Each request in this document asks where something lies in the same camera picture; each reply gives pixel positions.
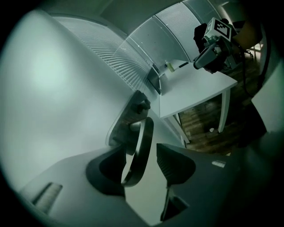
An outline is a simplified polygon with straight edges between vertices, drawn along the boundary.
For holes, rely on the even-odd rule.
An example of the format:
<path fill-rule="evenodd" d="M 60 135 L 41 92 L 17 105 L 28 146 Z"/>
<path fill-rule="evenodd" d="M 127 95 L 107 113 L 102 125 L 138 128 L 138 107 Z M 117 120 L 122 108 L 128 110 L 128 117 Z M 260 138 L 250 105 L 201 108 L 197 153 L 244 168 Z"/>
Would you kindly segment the person's right forearm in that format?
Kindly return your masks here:
<path fill-rule="evenodd" d="M 232 40 L 242 50 L 247 50 L 262 40 L 261 26 L 258 23 L 245 21 L 242 29 Z"/>

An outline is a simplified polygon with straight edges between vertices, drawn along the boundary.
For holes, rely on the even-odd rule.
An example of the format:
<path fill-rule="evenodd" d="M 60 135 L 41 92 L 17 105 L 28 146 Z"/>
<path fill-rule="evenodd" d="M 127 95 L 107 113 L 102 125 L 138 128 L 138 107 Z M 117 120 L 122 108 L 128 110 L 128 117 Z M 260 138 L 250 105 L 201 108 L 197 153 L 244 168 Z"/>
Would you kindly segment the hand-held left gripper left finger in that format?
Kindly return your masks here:
<path fill-rule="evenodd" d="M 126 202 L 125 164 L 122 145 L 67 157 L 28 182 L 20 195 L 48 226 L 149 227 Z"/>

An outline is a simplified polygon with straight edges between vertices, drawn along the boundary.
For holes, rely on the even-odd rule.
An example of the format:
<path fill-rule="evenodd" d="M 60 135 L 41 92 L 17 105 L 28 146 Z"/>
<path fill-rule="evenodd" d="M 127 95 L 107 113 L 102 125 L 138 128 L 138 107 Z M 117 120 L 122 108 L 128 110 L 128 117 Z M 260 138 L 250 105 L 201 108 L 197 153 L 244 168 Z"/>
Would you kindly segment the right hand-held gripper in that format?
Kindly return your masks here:
<path fill-rule="evenodd" d="M 234 57 L 232 38 L 232 26 L 213 17 L 204 34 L 203 40 L 205 48 L 201 54 L 195 58 L 193 67 L 195 69 L 210 69 L 215 63 L 223 60 L 225 69 L 234 69 L 239 61 Z"/>

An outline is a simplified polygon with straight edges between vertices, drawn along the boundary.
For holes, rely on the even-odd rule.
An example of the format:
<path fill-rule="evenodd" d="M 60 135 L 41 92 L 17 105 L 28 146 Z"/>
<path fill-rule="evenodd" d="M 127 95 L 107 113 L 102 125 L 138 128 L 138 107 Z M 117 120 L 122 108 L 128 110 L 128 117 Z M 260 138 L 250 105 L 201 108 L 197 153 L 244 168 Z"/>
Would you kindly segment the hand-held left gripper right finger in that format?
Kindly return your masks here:
<path fill-rule="evenodd" d="M 237 155 L 201 153 L 157 144 L 157 163 L 167 181 L 158 227 L 216 227 L 241 170 Z"/>

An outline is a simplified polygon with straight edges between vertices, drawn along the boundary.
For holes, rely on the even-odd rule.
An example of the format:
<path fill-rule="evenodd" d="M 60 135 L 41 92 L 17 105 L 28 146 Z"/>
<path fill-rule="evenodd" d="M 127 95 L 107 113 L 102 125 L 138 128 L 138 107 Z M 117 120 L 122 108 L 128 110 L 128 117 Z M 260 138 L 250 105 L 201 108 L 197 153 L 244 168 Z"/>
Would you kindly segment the white table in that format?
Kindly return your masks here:
<path fill-rule="evenodd" d="M 160 118 L 173 127 L 182 142 L 188 144 L 190 141 L 176 115 L 218 95 L 222 95 L 218 126 L 218 132 L 222 133 L 229 111 L 230 92 L 237 85 L 237 80 L 220 72 L 211 74 L 203 68 L 197 70 L 192 63 L 179 68 L 179 65 L 183 63 L 185 62 L 174 60 L 172 63 L 175 69 L 174 72 L 170 72 L 169 69 L 160 71 L 159 113 Z"/>

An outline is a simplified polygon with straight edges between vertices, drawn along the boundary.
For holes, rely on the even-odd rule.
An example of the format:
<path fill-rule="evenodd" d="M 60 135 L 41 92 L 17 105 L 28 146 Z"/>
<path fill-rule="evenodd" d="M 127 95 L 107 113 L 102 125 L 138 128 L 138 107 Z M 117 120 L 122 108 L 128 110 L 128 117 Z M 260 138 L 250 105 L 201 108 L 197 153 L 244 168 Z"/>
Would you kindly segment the glass partition with blinds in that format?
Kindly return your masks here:
<path fill-rule="evenodd" d="M 219 15 L 208 0 L 185 0 L 166 8 L 156 15 L 177 38 L 189 60 L 199 55 L 194 41 L 196 27 Z"/>
<path fill-rule="evenodd" d="M 147 80 L 150 66 L 123 38 L 105 25 L 65 16 L 54 17 L 94 51 L 132 90 L 154 100 L 158 93 Z"/>
<path fill-rule="evenodd" d="M 158 68 L 165 65 L 166 61 L 190 61 L 176 37 L 156 16 L 138 26 L 128 38 L 134 41 L 138 49 Z"/>

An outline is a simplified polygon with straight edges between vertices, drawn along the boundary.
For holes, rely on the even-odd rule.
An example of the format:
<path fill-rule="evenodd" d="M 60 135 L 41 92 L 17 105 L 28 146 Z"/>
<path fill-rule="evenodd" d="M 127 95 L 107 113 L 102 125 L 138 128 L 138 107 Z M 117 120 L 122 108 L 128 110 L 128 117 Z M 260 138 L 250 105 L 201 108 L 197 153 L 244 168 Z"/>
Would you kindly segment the white door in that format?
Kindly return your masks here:
<path fill-rule="evenodd" d="M 16 25 L 0 57 L 0 167 L 40 225 L 59 227 L 40 221 L 21 197 L 22 188 L 62 159 L 111 147 L 108 132 L 134 92 L 47 13 L 31 11 Z M 156 114 L 157 98 L 149 101 L 154 133 L 148 163 L 140 182 L 125 188 L 125 196 L 149 227 L 158 227 L 167 183 L 157 164 L 157 144 L 180 141 Z"/>

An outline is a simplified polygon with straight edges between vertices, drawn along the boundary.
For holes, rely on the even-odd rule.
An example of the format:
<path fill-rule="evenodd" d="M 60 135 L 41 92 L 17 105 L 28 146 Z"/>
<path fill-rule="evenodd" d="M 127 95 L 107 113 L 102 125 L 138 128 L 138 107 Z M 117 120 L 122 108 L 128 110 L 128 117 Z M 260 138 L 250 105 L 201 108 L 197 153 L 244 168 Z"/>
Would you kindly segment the black door handle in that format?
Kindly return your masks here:
<path fill-rule="evenodd" d="M 139 90 L 135 91 L 107 135 L 106 143 L 109 146 L 125 145 L 126 153 L 133 157 L 122 181 L 124 187 L 135 186 L 146 169 L 154 132 L 154 121 L 148 117 L 150 108 L 147 96 Z"/>

